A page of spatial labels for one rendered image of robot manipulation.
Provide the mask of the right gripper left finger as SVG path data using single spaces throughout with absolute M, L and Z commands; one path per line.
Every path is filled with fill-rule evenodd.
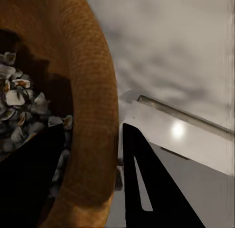
M 36 228 L 65 140 L 49 126 L 0 162 L 0 228 Z

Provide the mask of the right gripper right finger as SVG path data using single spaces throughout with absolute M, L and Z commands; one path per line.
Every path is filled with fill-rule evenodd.
M 126 228 L 205 228 L 141 131 L 123 123 L 122 140 Z M 134 156 L 153 211 L 142 209 Z

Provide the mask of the popcorn bag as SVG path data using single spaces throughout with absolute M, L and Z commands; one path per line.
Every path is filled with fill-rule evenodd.
M 64 177 L 50 185 L 36 228 L 104 228 L 117 178 L 119 114 L 109 47 L 87 0 L 0 0 L 0 54 L 44 93 L 51 116 L 72 116 Z M 48 119 L 36 121 L 49 127 Z

